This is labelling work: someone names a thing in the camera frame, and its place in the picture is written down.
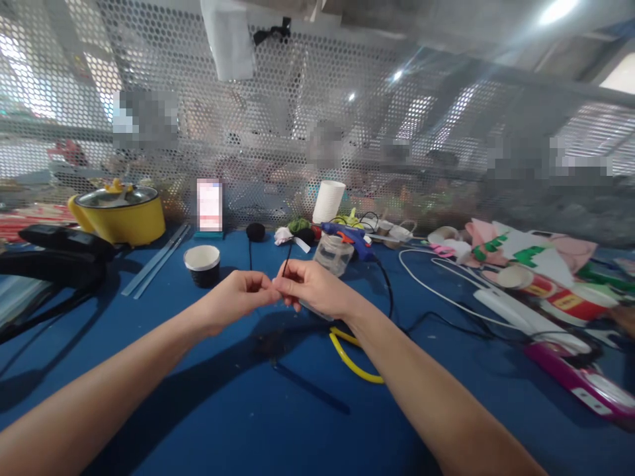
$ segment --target pot lid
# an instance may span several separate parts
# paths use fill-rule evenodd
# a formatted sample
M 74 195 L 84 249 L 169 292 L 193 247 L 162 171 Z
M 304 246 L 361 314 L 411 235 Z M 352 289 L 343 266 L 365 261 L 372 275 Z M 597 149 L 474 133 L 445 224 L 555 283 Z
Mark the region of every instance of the pot lid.
M 156 189 L 148 186 L 135 185 L 123 190 L 113 192 L 100 188 L 75 199 L 78 205 L 88 208 L 120 208 L 149 202 L 159 194 Z

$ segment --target blue tabletop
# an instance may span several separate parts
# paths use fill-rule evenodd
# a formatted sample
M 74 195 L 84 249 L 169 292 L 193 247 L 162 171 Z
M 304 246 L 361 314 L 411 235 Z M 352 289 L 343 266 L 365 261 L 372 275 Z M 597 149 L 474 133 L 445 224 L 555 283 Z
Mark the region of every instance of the blue tabletop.
M 6 427 L 71 380 L 90 370 L 200 298 L 183 253 L 204 241 L 185 241 L 139 300 L 120 295 L 161 244 L 120 255 L 99 296 L 49 325 L 0 346 L 0 428 Z M 248 269 L 247 237 L 228 233 L 213 244 L 222 275 Z M 395 318 L 408 327 L 426 311 L 467 325 L 457 308 L 429 293 L 402 268 L 398 253 L 374 245 L 392 283 Z M 253 244 L 253 266 L 276 275 L 286 257 L 271 237 Z M 292 258 L 311 259 L 293 246 Z M 404 255 L 419 279 L 448 297 L 491 315 L 472 297 L 472 285 Z M 376 264 L 349 265 L 344 281 L 388 312 L 388 293 Z M 220 336 L 198 345 L 133 414 L 89 474 L 436 474 L 427 448 L 384 385 L 354 375 L 324 333 L 290 341 L 281 362 L 351 408 L 344 415 L 253 357 L 254 336 L 309 323 L 283 304 L 254 312 Z M 513 333 L 499 329 L 499 332 Z M 578 403 L 523 353 L 500 341 L 482 341 L 436 319 L 413 340 L 463 383 L 554 475 L 632 474 L 635 436 Z M 368 358 L 347 347 L 358 365 Z M 633 357 L 608 350 L 604 372 L 635 391 Z

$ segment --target black pom pom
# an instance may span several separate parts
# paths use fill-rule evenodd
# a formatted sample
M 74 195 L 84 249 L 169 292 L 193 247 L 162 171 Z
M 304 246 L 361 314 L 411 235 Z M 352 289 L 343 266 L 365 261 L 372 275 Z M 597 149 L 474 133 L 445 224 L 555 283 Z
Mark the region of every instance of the black pom pom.
M 260 223 L 252 223 L 247 227 L 249 241 L 262 241 L 265 238 L 265 227 Z
M 296 233 L 296 236 L 309 246 L 313 246 L 313 243 L 316 240 L 316 234 L 310 228 L 303 228 L 299 230 Z

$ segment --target perforated metal mesh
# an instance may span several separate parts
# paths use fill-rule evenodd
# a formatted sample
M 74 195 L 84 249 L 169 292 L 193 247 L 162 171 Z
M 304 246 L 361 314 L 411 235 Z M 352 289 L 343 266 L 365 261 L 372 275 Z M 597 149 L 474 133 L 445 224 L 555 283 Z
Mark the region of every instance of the perforated metal mesh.
M 222 83 L 197 12 L 22 0 L 0 15 L 0 198 L 8 207 L 63 203 L 121 176 L 157 187 L 167 215 L 179 218 L 195 210 L 192 180 L 208 177 L 227 186 L 228 225 L 280 225 L 310 216 L 327 178 L 347 184 L 344 209 L 424 228 L 503 217 L 601 241 L 611 229 L 608 241 L 625 244 L 635 224 L 622 216 L 632 208 L 630 178 L 616 188 L 611 177 L 635 171 L 626 95 L 301 22 L 290 38 L 256 47 L 253 80 Z M 176 94 L 174 147 L 114 149 L 118 91 Z M 310 134 L 326 123 L 342 131 L 334 169 L 307 161 Z M 405 146 L 387 148 L 396 140 Z M 71 145 L 79 148 L 70 153 Z M 626 205 L 615 212 L 616 203 Z M 567 215 L 571 207 L 576 214 Z

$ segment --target black clip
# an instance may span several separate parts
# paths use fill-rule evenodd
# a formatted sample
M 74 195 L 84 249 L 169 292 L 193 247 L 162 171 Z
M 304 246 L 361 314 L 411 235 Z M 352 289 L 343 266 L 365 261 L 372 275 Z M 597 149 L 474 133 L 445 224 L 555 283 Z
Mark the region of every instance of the black clip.
M 269 36 L 280 35 L 280 41 L 287 36 L 291 36 L 291 18 L 283 17 L 282 26 L 272 26 L 269 31 L 260 30 L 253 34 L 253 42 L 256 46 L 265 41 Z

